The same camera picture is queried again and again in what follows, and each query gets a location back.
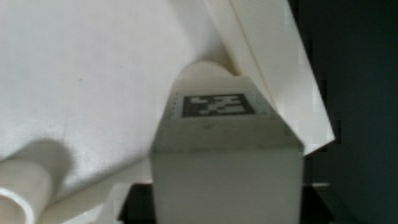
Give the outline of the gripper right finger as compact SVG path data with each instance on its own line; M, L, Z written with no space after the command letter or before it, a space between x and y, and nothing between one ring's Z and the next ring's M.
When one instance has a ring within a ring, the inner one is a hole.
M303 185L300 224L358 224L328 183Z

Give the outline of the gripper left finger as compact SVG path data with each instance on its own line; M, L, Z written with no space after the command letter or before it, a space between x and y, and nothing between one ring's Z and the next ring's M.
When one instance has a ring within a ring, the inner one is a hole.
M102 204L99 224L156 224L149 183L115 184Z

